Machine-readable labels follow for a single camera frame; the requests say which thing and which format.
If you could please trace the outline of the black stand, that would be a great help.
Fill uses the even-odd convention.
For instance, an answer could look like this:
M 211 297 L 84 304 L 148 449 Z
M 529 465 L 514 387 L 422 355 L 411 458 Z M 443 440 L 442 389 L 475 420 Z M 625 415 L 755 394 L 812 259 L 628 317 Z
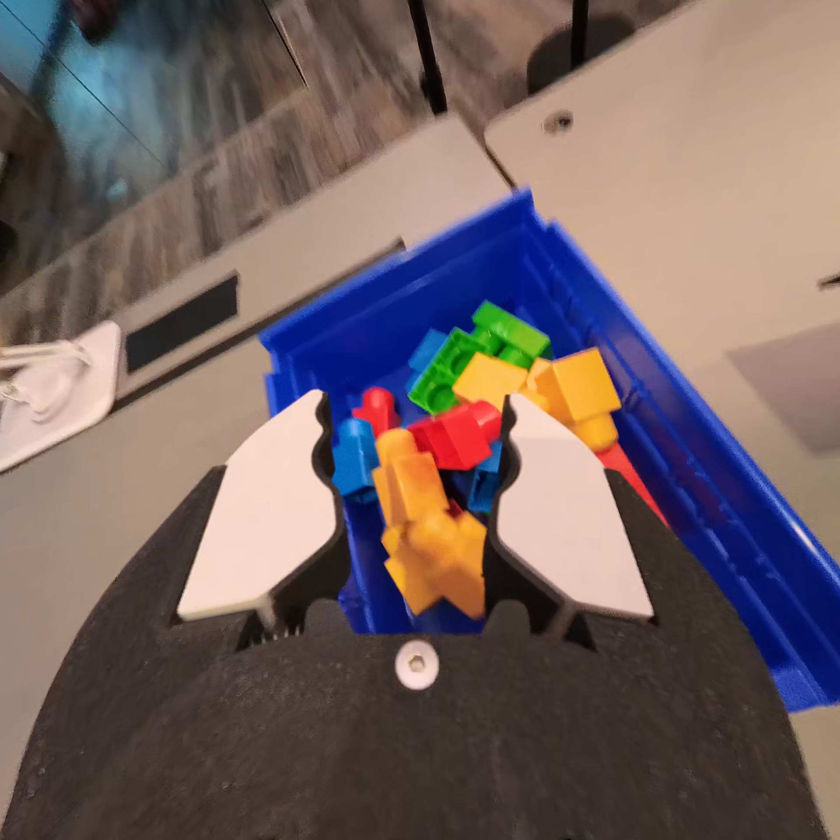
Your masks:
M 581 68 L 588 60 L 633 36 L 634 23 L 619 13 L 593 15 L 589 1 L 573 1 L 571 22 L 543 38 L 528 58 L 529 96 Z

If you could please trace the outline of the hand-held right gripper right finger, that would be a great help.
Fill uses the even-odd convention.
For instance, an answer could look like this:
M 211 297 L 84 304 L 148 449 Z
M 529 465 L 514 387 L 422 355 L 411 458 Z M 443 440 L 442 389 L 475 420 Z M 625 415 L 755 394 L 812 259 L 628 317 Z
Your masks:
M 500 488 L 482 571 L 486 614 L 524 606 L 530 629 L 565 633 L 578 615 L 655 618 L 634 549 L 599 459 L 524 394 L 506 397 Z

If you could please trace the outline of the blue plastic bin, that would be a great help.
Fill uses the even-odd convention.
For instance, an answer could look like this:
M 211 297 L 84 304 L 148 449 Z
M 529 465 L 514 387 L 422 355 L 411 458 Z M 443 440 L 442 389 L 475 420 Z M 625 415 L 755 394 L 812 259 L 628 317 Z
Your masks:
M 339 427 L 381 386 L 405 425 L 425 419 L 406 394 L 408 359 L 429 329 L 471 330 L 483 301 L 548 335 L 555 355 L 600 350 L 622 400 L 618 444 L 737 610 L 788 710 L 837 704 L 833 558 L 528 188 L 264 329 L 269 414 L 319 389 Z

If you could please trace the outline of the adjacent grey desk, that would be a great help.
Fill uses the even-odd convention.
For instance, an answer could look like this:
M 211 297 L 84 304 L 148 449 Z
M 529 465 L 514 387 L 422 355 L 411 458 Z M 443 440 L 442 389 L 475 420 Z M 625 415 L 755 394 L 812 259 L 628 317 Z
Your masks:
M 696 2 L 486 145 L 838 569 L 838 2 Z M 838 838 L 838 703 L 791 712 Z

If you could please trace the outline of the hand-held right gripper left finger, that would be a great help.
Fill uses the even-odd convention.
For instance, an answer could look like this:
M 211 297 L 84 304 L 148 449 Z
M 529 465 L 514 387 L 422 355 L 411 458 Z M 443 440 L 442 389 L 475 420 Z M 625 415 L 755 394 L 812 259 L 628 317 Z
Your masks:
M 336 602 L 349 538 L 333 484 L 329 397 L 310 390 L 227 459 L 176 607 L 184 623 L 252 613 L 263 633 L 302 635 L 309 608 Z

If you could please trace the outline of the red two-stud toy block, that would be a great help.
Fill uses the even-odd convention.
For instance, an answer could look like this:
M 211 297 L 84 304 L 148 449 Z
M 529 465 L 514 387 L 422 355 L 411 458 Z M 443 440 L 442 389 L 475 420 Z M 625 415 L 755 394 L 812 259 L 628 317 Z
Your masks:
M 611 469 L 619 473 L 631 485 L 631 487 L 635 489 L 636 493 L 646 502 L 661 522 L 669 528 L 668 521 L 665 519 L 665 516 L 659 509 L 655 499 L 648 491 L 641 477 L 635 470 L 634 465 L 625 454 L 620 444 L 614 443 L 608 448 L 596 451 L 595 455 L 605 469 Z

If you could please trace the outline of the dark metal desk plate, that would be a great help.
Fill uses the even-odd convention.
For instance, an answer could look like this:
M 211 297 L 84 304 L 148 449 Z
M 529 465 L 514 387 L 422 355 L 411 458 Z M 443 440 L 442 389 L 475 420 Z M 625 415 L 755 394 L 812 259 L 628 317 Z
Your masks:
M 207 288 L 125 340 L 127 372 L 133 374 L 238 315 L 239 275 Z

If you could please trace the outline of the white stand base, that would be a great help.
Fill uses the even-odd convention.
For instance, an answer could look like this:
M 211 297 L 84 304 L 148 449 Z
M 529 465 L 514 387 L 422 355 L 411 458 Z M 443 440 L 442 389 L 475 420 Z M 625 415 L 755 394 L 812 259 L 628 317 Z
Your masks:
M 1 472 L 99 424 L 116 401 L 123 332 L 107 320 L 75 339 L 1 349 Z

